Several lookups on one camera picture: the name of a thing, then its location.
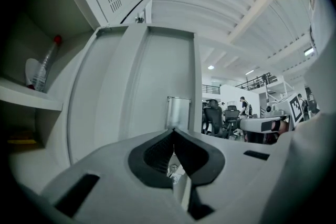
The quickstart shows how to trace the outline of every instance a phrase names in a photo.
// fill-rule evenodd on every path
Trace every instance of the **cabinet shelf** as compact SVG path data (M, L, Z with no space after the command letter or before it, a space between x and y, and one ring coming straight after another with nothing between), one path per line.
M46 93L0 78L0 100L38 109L61 111L63 103Z

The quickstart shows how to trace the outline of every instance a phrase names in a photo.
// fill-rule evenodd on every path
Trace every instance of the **plastic bottle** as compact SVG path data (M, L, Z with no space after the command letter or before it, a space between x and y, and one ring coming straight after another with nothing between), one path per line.
M53 64L57 55L59 46L62 42L61 36L56 36L50 49L42 61L41 65L37 68L35 75L32 79L33 87L36 91L43 92L46 84L46 80L50 71L50 67Z

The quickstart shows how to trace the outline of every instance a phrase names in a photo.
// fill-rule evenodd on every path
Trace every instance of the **black slot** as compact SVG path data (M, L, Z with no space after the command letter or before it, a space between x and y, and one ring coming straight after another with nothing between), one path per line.
M174 152L173 130L135 147L128 164L132 173L146 186L173 189L173 182L167 177L167 169Z
M55 205L56 209L68 217L73 217L85 201L99 176L86 174Z
M246 151L244 152L244 155L257 158L257 159L263 159L264 161L267 161L269 157L269 154L256 152L256 151Z
M195 220L200 220L214 212L210 206L202 204L195 186L192 186L190 191L188 212Z

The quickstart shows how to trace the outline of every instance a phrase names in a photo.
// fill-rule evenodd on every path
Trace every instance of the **ceiling beam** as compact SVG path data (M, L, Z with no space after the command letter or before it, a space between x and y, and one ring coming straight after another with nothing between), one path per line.
M203 62L207 67L215 66L215 64L220 60L221 56L223 56L226 52L221 49L214 49L211 54L206 58Z
M178 22L184 20L181 23L188 24L188 22L192 20L198 24L206 24L221 30L224 29L225 31L233 31L235 26L227 20L225 16L217 12L211 12L209 9L190 5L188 3L168 0L154 0L152 10L154 16L165 21L175 22L177 21L176 18L178 18Z
M235 81L241 81L242 83L246 82L246 78L242 76L242 74L234 71L223 68L215 68L213 70L209 70L206 66L202 67L202 75L207 75L210 77L215 77L218 79L229 79Z
M234 58L232 58L230 61L228 61L225 65L224 68L229 67L230 65L232 65L235 61L237 61L239 59L238 56L235 56Z
M233 9L228 9L228 7L223 5L219 0L165 0L165 1L187 3L194 7L207 9L211 13L214 12L221 16L224 16L227 18L227 20L232 21L233 23L239 24L240 22L241 17L240 12L234 11Z
M215 49L221 49L226 51L228 54L235 55L242 59L245 59L246 61L254 63L276 76L281 74L280 70L270 66L269 64L266 64L265 59L253 51L242 49L240 47L228 44L223 41L208 38L201 34L198 35L198 42L199 45L201 46L208 46Z
M214 48L209 48L209 50L206 53L204 53L204 54L201 55L201 61L202 61L202 63L206 62L206 60L209 58L209 56L212 54L212 52L214 50L215 50Z
M216 57L213 59L213 66L215 66L225 55L227 55L226 51L222 51L221 53L217 54Z
M224 66L227 61L227 57L225 57L226 55L227 55L227 52L225 51L225 54L220 58L220 60L218 60L218 62L215 63L215 65L219 67Z
M291 55L293 52L297 51L298 49L302 48L303 46L307 45L310 42L310 35L309 33L303 35L298 40L296 40L291 45L288 45L287 48L283 49L279 53L275 54L274 56L268 58L266 63L269 65L274 65L275 63L283 60L287 56Z
M256 0L254 5L249 9L248 13L228 35L226 42L230 44L234 43L272 2L273 0Z
M290 85L287 81L284 81L284 83L289 87L291 88L292 90L294 90L294 87L292 85Z
M290 74L293 74L293 73L296 73L304 68L309 68L311 66L311 64L313 63L313 59L314 57L310 58L309 60L301 63L301 64L298 64L297 66L291 68L291 69L288 69L286 70L285 72L282 73L283 76L288 76Z

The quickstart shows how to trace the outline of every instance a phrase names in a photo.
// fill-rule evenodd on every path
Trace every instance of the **yellow object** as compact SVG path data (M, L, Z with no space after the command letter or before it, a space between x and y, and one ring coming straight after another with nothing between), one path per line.
M33 139L27 139L27 140L7 140L8 144L19 144L19 145L31 145L36 144L37 142Z

